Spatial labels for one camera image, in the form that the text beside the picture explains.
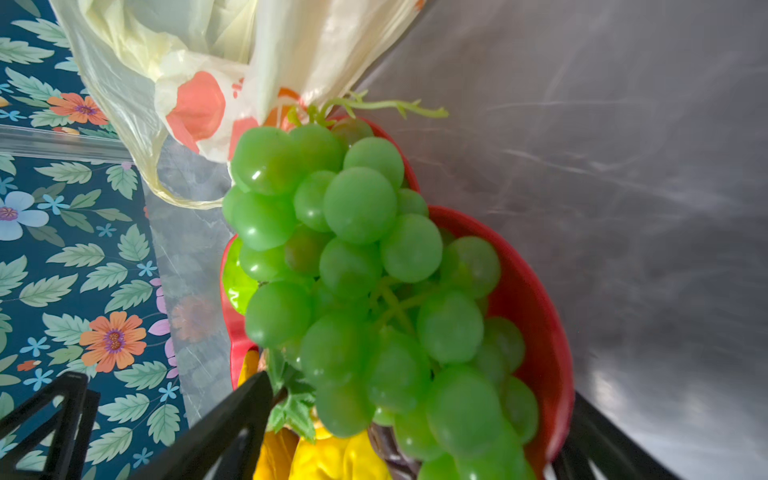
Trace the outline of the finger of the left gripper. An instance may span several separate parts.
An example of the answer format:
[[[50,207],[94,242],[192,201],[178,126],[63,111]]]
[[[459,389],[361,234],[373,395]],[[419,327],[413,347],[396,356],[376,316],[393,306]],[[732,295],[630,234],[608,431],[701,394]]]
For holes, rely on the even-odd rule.
[[[16,428],[51,404],[62,399],[58,410],[33,432],[23,437],[1,459],[3,479],[79,479],[82,477],[88,442],[95,422],[100,394],[88,388],[85,374],[65,372],[33,397],[1,419],[1,435]],[[46,438],[51,444],[40,471],[22,468],[22,458]]]

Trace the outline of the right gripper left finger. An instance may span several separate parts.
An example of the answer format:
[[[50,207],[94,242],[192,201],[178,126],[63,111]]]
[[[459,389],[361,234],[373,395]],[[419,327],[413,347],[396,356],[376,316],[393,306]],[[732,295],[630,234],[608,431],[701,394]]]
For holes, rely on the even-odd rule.
[[[132,479],[251,479],[272,410],[268,374],[259,372]]]

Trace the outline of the yellow plastic fruit-print bag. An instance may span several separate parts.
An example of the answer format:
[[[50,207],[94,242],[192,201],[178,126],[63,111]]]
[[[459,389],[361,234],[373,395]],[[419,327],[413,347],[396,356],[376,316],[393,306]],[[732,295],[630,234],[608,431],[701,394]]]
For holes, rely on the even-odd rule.
[[[419,1],[55,1],[89,94],[165,202],[158,162],[167,139],[229,162],[248,129],[284,127],[347,96],[407,31]]]

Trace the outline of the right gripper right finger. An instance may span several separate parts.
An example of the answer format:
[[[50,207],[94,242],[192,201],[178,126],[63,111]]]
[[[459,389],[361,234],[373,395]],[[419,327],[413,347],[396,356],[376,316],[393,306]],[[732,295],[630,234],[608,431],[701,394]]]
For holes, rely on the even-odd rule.
[[[562,480],[596,479],[593,467],[605,479],[680,479],[580,393],[575,394],[570,431],[552,467],[554,477]]]

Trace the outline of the yellow fake lemon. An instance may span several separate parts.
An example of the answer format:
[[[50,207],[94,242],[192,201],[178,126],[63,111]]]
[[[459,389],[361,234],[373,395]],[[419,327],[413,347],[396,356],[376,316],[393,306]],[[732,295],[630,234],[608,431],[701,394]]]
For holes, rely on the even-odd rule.
[[[289,474],[291,480],[391,479],[385,462],[374,452],[368,433],[353,437],[333,436],[320,421],[315,422],[315,442],[299,440]]]

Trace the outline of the yellow fake banana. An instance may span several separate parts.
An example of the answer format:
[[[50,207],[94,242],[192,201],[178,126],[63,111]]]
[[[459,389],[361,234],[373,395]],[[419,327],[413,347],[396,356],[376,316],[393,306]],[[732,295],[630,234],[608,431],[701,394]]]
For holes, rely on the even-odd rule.
[[[237,387],[264,369],[257,349],[250,349],[244,356]],[[288,479],[298,444],[298,436],[288,429],[279,432],[267,431],[261,446],[259,460],[253,475],[254,480]]]

